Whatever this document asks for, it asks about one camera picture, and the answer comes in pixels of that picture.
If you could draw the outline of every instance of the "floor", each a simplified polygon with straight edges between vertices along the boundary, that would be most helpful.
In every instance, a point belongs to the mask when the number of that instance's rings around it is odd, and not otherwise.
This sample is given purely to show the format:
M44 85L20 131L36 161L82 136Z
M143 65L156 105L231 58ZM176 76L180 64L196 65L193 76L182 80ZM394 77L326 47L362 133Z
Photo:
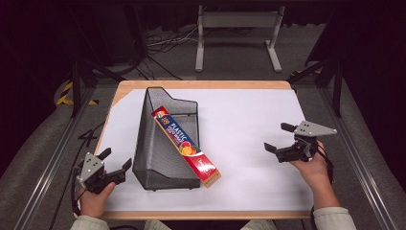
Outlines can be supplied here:
M275 73L264 47L270 34L264 29L213 30L205 33L205 62L201 73L194 71L196 36L167 52L149 54L128 80L287 80L293 71L303 70L305 60L324 25L282 27L276 51L282 72ZM116 66L120 71L127 66ZM336 127L339 135L320 138L334 164L334 190L343 207L350 210L358 229L406 229L406 195L385 164L373 137L345 83L342 118L331 109L332 83L315 87L313 77L292 85L308 121ZM56 101L65 83L56 92ZM99 136L98 127L108 114L117 83L100 77L94 89L83 89L87 104L74 119L73 107L59 104L56 111L33 133L16 154L0 183L2 229L69 229L75 220L70 204L69 177L77 159L92 152L97 140L80 139L88 130ZM302 229L299 219L276 219L278 229ZM131 224L143 229L143 221L109 221L110 226ZM304 220L310 229L308 219Z

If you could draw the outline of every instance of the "white paper sheet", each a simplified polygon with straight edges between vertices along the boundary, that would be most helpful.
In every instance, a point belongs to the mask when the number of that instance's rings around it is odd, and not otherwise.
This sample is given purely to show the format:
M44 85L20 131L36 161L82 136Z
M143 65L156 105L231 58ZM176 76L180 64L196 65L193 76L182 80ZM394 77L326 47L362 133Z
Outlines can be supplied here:
M169 89L173 98L198 102L200 148L222 177L210 188L145 191L132 170L108 199L106 211L305 211L311 191L289 163L263 143L293 144L281 123L305 119L293 90ZM99 152L111 148L108 172L134 159L145 89L135 89L110 110Z

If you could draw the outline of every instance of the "sleeve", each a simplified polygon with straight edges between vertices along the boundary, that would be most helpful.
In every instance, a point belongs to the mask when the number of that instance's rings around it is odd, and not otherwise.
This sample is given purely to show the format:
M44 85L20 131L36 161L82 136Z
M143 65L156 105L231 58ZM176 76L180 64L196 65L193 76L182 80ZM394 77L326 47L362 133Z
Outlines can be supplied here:
M71 230L109 230L107 222L98 218L79 216Z
M356 229L348 209L341 207L321 208L313 212L318 230Z

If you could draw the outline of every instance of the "gray carpet floor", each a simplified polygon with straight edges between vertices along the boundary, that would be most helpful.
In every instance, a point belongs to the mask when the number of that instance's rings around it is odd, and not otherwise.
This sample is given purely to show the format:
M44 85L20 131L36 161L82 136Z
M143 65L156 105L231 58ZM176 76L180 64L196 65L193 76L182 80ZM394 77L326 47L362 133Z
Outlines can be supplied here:
M304 69L305 60L316 42L324 26L308 25L306 27L282 27L276 45L282 72L275 73L264 46L264 40L269 36L263 29L236 33L230 30L214 30L205 37L204 70L194 71L196 42L189 41L174 49L150 56L176 76L184 80L286 80L290 73ZM149 59L139 66L151 80L174 80L166 70ZM111 68L118 71L125 66ZM137 71L125 78L143 80ZM294 85L298 90L298 99L304 116L308 121L327 127L337 127L337 118L330 112L330 101L325 94L331 95L331 85L328 89L317 89L313 78L308 77ZM61 89L56 92L56 99ZM69 229L75 220L70 204L68 186L64 194L66 180L75 163L75 157L83 140L79 137L89 129L94 129L102 123L108 113L111 100L117 88L117 83L110 79L100 79L95 89L89 92L91 99L99 100L98 105L87 105L73 121L71 105L58 105L56 111L33 133L21 150L15 155L0 183L0 225L1 229L12 229L15 226L25 226L25 229L49 229L53 217L54 229ZM345 140L340 135L320 138L326 145L327 152L335 166L333 184L341 204L350 210L358 229L406 229L406 195L400 188L394 176L388 169L379 152L373 137L368 131L360 111L354 102L345 83L342 91L341 112L339 122L345 125L351 141L354 143L358 156L371 174L373 183L380 194L384 209L390 214L395 224L394 228L385 227L378 217L379 210L374 208L375 200L368 196L368 188L362 182L356 165L350 160ZM75 128L70 130L70 138L61 142L66 136L66 127L75 122ZM102 129L96 130L99 136ZM93 152L98 140L92 141L80 152L83 156L87 151ZM31 200L38 181L47 169L56 150L63 148L56 172L52 174L44 186L43 196L38 198L35 208L25 210ZM304 220L306 229L310 229L308 219ZM143 221L109 221L110 226L131 224L143 229ZM277 219L278 229L303 229L298 219Z

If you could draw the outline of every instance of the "desk organizer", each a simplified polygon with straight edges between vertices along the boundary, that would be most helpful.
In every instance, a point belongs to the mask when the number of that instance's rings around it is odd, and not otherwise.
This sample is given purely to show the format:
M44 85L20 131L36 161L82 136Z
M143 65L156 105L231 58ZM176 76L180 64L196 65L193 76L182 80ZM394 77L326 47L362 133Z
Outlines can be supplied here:
M132 171L145 190L198 188L199 178L151 116L162 105L199 146L197 102L174 99L162 87L147 88Z

